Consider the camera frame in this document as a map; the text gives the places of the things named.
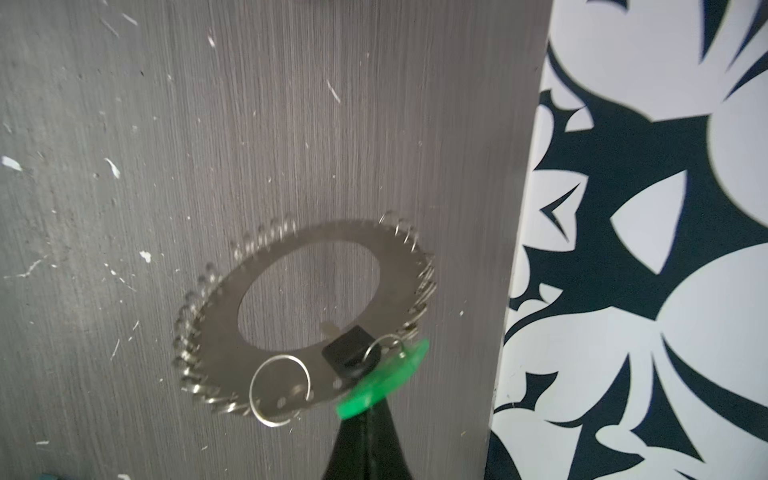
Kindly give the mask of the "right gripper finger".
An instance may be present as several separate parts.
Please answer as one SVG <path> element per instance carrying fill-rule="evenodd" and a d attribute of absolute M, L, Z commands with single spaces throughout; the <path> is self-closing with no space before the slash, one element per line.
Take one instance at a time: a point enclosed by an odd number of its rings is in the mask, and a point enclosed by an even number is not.
<path fill-rule="evenodd" d="M 386 400 L 341 422 L 323 479 L 413 479 Z"/>
<path fill-rule="evenodd" d="M 381 347 L 374 341 L 363 328 L 354 326 L 326 345 L 322 355 L 341 380 L 360 380 L 381 360 Z"/>

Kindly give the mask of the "green key tag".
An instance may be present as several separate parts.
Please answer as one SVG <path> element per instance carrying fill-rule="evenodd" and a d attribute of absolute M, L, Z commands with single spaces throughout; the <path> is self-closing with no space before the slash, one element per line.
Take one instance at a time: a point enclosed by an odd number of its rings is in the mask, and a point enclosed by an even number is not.
<path fill-rule="evenodd" d="M 418 371 L 430 348 L 430 341 L 426 338 L 410 342 L 394 334 L 385 335 L 369 347 L 365 360 L 384 339 L 392 339 L 392 342 L 387 348 L 379 350 L 380 361 L 336 406 L 340 420 L 348 420 L 368 411 L 405 385 Z"/>

